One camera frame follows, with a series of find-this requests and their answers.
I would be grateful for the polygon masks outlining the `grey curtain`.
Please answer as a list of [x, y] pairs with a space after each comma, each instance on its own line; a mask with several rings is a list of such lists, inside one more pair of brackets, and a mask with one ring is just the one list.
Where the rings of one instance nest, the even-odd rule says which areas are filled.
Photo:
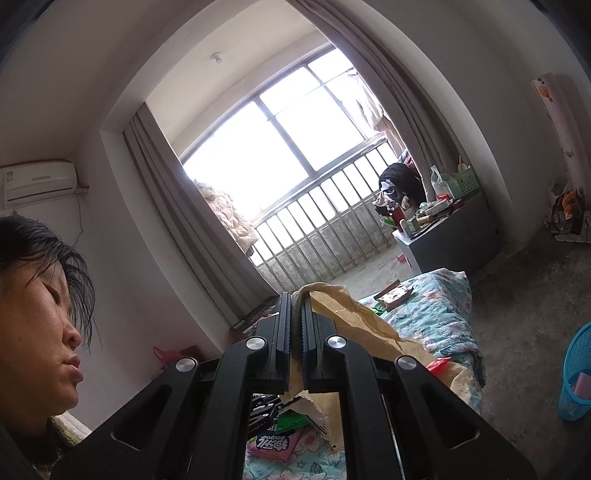
[[352, 62], [401, 134], [432, 196], [431, 167], [443, 169], [458, 150], [427, 94], [383, 42], [334, 1], [291, 1], [290, 6]]
[[193, 276], [235, 325], [276, 298], [189, 179], [149, 108], [123, 131], [134, 166], [168, 234]]

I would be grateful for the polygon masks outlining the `pink knitted cloth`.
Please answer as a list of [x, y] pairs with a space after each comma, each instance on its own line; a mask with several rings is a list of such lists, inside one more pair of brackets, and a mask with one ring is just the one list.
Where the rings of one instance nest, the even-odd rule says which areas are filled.
[[571, 391], [583, 400], [591, 399], [591, 376], [585, 372], [578, 372], [570, 379]]

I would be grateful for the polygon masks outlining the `green plastic crate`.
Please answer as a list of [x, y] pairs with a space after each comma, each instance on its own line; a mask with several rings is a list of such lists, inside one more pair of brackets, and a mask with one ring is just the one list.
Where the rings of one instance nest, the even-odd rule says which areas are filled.
[[473, 168], [451, 176], [447, 180], [447, 184], [455, 200], [470, 197], [480, 190], [480, 184]]

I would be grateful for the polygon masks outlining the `floral teal quilt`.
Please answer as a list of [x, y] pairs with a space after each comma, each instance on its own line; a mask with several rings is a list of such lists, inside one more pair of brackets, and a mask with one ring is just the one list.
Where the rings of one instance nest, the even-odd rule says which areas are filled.
[[[481, 349], [470, 326], [472, 291], [463, 272], [440, 268], [403, 281], [410, 297], [392, 311], [373, 297], [356, 300], [390, 324], [403, 338], [427, 338], [425, 348], [450, 357], [445, 372], [437, 376], [476, 412], [482, 410], [486, 384]], [[304, 405], [304, 395], [287, 397], [300, 414], [311, 414], [315, 425], [304, 427], [287, 463], [245, 455], [245, 479], [344, 479], [345, 449], [337, 450], [322, 438], [321, 415]]]

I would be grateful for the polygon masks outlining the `dark bag on cabinet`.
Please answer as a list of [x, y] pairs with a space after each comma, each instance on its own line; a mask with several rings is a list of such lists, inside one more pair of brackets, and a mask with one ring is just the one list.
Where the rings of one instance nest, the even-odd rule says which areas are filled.
[[374, 202], [377, 214], [389, 215], [388, 201], [383, 195], [383, 183], [389, 185], [385, 192], [396, 202], [401, 203], [404, 197], [414, 206], [427, 201], [422, 179], [417, 171], [404, 163], [393, 163], [379, 177], [380, 197]]

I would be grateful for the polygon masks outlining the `blue plastic mesh basket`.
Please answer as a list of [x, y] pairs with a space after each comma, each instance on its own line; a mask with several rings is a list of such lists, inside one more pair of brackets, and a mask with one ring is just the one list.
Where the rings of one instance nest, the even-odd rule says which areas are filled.
[[590, 411], [589, 323], [577, 331], [567, 348], [558, 411], [565, 421], [576, 421]]

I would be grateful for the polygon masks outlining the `grey right curtain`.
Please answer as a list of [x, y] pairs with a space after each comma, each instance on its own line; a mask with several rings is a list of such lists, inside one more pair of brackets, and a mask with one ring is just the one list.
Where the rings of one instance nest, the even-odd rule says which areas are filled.
[[401, 134], [432, 196], [431, 167], [443, 169], [458, 150], [427, 94], [383, 42], [334, 1], [291, 1], [290, 6], [352, 62]]

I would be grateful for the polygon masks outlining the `brown paper bag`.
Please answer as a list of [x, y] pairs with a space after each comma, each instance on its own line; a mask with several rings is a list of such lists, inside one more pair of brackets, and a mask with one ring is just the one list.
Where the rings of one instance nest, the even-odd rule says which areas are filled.
[[425, 348], [427, 338], [419, 341], [403, 338], [384, 319], [365, 304], [353, 299], [346, 288], [314, 283], [290, 295], [290, 381], [287, 397], [304, 395], [304, 405], [321, 415], [321, 436], [337, 450], [345, 449], [338, 395], [335, 393], [308, 394], [304, 388], [303, 355], [301, 354], [301, 306], [304, 296], [311, 296], [312, 310], [335, 321], [339, 335], [361, 344], [373, 356], [394, 360], [411, 355], [425, 366], [443, 358], [441, 354]]

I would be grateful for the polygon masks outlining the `white plastic jug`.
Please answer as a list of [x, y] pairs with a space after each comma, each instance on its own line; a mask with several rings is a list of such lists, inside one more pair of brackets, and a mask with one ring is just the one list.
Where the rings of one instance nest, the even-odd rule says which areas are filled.
[[439, 169], [436, 165], [431, 166], [431, 184], [437, 197], [441, 195], [448, 195], [452, 197], [451, 190], [448, 183], [443, 179]]

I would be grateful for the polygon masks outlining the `orange black bag pile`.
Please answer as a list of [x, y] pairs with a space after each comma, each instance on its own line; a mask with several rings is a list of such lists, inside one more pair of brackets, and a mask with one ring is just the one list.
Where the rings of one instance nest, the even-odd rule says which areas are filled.
[[557, 197], [550, 215], [552, 234], [579, 235], [583, 227], [584, 207], [584, 200], [576, 189]]

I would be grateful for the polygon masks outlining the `white air conditioner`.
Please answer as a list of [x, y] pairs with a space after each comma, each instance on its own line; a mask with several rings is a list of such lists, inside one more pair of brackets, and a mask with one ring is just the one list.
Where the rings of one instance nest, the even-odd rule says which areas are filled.
[[4, 202], [16, 206], [70, 195], [77, 183], [75, 166], [69, 161], [16, 165], [4, 172]]

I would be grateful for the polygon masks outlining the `window frame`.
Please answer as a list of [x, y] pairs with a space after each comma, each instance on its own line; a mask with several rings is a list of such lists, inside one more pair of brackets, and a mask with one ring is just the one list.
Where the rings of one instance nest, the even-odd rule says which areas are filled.
[[184, 170], [259, 219], [376, 137], [356, 103], [361, 89], [351, 61], [322, 50], [226, 116], [185, 157]]

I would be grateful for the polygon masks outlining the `grey left curtain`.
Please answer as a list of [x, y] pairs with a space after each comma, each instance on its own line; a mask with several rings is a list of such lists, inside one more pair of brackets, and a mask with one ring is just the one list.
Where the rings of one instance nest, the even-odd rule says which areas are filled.
[[276, 298], [189, 179], [149, 108], [123, 131], [134, 166], [168, 234], [193, 276], [235, 325]]

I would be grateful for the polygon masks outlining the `metal balcony railing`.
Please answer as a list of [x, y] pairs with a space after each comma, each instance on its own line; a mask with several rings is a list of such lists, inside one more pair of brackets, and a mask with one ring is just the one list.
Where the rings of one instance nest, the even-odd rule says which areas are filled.
[[381, 173], [398, 157], [383, 135], [322, 169], [256, 224], [252, 263], [277, 291], [329, 282], [394, 243], [377, 214]]

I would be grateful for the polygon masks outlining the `red plastic bag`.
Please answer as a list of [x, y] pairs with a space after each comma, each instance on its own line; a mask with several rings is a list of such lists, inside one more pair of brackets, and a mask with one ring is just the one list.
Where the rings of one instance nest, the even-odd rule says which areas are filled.
[[445, 372], [447, 365], [450, 361], [450, 357], [436, 358], [434, 361], [427, 365], [427, 370], [434, 376], [440, 376]]

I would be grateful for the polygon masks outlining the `rolled pink floral mat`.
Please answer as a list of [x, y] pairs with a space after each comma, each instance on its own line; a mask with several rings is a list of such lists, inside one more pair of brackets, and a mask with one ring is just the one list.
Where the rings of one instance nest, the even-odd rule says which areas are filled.
[[566, 96], [552, 73], [535, 78], [531, 84], [551, 120], [571, 183], [590, 206], [590, 165]]

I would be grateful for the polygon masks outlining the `pink snack packet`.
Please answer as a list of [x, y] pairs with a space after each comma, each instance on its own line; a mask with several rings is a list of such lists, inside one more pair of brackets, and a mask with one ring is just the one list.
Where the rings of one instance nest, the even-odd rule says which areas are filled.
[[247, 442], [246, 452], [256, 458], [287, 463], [302, 433], [304, 433], [303, 428], [283, 432], [263, 431]]

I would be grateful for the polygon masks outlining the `white printed cardboard box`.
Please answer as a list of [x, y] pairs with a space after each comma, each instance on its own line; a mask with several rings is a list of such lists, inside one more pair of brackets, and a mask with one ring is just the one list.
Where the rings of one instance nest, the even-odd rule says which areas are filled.
[[584, 230], [580, 234], [558, 234], [555, 236], [555, 240], [558, 242], [589, 244], [591, 242], [591, 236], [589, 230]]

